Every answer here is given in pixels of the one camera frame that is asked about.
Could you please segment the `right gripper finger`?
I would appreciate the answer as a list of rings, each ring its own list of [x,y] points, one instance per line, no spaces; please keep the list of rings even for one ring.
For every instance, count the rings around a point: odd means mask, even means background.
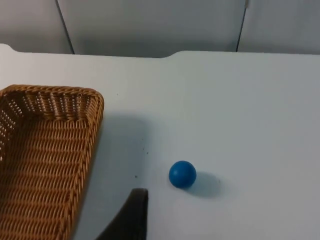
[[[98,240],[145,240],[148,231],[149,192],[134,188]]]

